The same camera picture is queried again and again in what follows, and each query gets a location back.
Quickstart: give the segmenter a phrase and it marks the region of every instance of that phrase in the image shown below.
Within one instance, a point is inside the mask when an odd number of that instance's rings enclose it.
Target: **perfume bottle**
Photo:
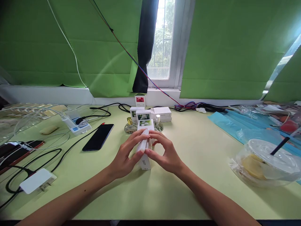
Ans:
[[[124,131],[128,134],[132,134],[133,132],[137,131],[138,126],[136,123],[133,123],[131,117],[128,117],[127,120],[128,123],[125,125]]]
[[[163,124],[160,120],[160,115],[156,115],[157,120],[154,122],[155,129],[157,131],[162,132],[163,131]]]

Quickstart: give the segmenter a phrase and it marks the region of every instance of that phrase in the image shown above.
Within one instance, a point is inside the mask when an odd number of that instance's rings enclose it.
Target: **red flower image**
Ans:
[[[136,101],[137,102],[144,102],[144,98],[143,97],[136,97]]]

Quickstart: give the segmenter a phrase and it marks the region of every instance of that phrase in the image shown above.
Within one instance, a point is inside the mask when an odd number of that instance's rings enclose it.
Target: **foliage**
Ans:
[[[172,32],[175,14],[175,0],[159,0],[159,6],[165,4],[164,9],[158,9],[155,40],[149,67],[166,67],[165,69],[148,69],[149,76],[155,79],[168,79],[172,52]]]

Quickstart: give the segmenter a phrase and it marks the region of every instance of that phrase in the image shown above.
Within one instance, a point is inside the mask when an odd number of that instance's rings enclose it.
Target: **light green desk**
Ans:
[[[93,128],[103,122],[115,125],[102,149],[95,152],[82,152],[82,147],[92,135],[81,140],[54,172],[58,178],[52,186],[37,196],[19,194],[3,210],[3,217],[23,219],[111,163],[120,144],[128,138],[124,126],[129,113],[119,110],[118,107],[109,107],[109,111],[112,113],[110,117],[91,123]],[[85,108],[81,115],[92,113],[92,110]],[[300,219],[301,186],[294,182],[285,187],[262,189],[244,184],[228,166],[230,158],[235,156],[243,145],[213,124],[207,116],[196,111],[173,111],[172,122],[163,123],[163,134],[173,141],[183,162],[200,178],[230,197],[255,219]],[[38,131],[42,126],[49,124],[60,126],[59,132],[68,131],[56,116],[45,120],[36,128],[26,130],[25,134],[19,136],[26,137],[28,140],[39,138],[41,135]],[[71,136],[60,148],[66,151],[82,136],[84,135]],[[62,140],[64,138],[59,137],[46,140],[44,146]],[[164,151],[160,145],[156,145],[155,150],[160,154]],[[25,165],[38,154],[41,152],[34,152],[31,154],[33,156],[27,157],[19,165]],[[36,161],[30,168],[39,167],[50,156],[51,154]],[[61,154],[46,168],[51,170],[60,156]],[[91,200],[87,200],[89,204],[74,219],[209,219],[185,184],[173,174],[163,170],[156,162],[152,161],[151,164],[152,169],[149,171],[142,171],[136,165],[128,176],[103,188]],[[10,169],[1,175],[2,202],[10,197],[10,194],[5,191],[5,184],[9,175],[14,172],[14,169]],[[14,181],[15,189],[23,179],[20,176]]]

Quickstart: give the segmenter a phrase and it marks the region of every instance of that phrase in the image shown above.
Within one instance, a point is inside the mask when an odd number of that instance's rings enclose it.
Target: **green curtain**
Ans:
[[[132,63],[91,4],[92,0],[50,0],[94,97],[133,95],[137,66]],[[96,3],[124,47],[137,60],[142,0]],[[46,0],[3,4],[0,65],[11,84],[83,87],[74,55]]]
[[[301,100],[301,47],[278,74],[265,100],[286,102]]]
[[[300,21],[300,0],[197,0],[181,98],[259,99]]]

